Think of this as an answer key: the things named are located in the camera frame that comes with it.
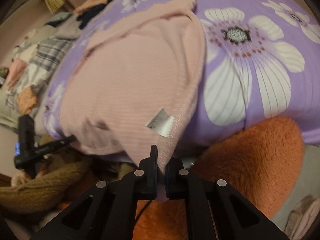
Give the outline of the beige pillow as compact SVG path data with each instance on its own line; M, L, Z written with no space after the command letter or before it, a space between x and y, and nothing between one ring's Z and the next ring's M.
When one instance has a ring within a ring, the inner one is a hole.
M48 24L44 25L37 30L30 40L38 42L49 37L61 40L76 40L82 34L82 30L79 28L80 22L76 20L77 18L77 14L72 15L58 27L52 27Z

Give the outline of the purple floral bed sheet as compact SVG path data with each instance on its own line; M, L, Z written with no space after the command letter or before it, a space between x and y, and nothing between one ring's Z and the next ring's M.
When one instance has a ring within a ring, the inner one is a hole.
M43 126L62 137L58 110L89 39L132 13L170 0L118 0L69 51L49 89ZM196 0L207 40L196 111L181 143L209 146L274 116L319 144L319 25L294 0Z

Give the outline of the navy blue garment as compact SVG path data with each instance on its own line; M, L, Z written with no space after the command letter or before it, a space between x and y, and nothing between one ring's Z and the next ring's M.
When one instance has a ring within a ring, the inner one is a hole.
M107 0L106 3L101 3L98 5L95 5L94 7L88 9L87 11L80 14L76 21L80 22L79 29L83 30L88 23L95 18L101 11L103 11L109 3L111 3L113 0Z

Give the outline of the pink ribbed knit sweater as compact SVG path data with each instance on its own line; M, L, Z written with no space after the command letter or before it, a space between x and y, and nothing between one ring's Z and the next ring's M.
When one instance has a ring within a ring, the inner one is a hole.
M197 104L206 41L195 0L171 0L95 33L63 95L59 123L85 154L158 148L164 174Z

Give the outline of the brown fuzzy sleeve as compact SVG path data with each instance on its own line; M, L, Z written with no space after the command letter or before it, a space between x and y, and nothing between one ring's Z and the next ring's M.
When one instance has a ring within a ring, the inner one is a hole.
M118 178L121 163L86 158L25 184L1 187L1 211L27 214L50 210L80 197L100 178Z

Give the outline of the peach folded garment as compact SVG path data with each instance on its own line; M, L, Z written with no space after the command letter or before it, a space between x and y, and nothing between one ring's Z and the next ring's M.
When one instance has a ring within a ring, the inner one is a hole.
M107 4L108 1L109 0L87 0L82 3L82 5L76 7L72 13L80 15L99 4Z

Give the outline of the grey plaid pillow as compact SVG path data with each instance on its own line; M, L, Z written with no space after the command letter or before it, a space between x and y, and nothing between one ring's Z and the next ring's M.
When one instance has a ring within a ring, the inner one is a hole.
M24 41L14 52L15 59L27 63L20 79L27 77L29 72L40 74L49 83L60 62L72 47L73 41L58 38L47 38L37 43Z

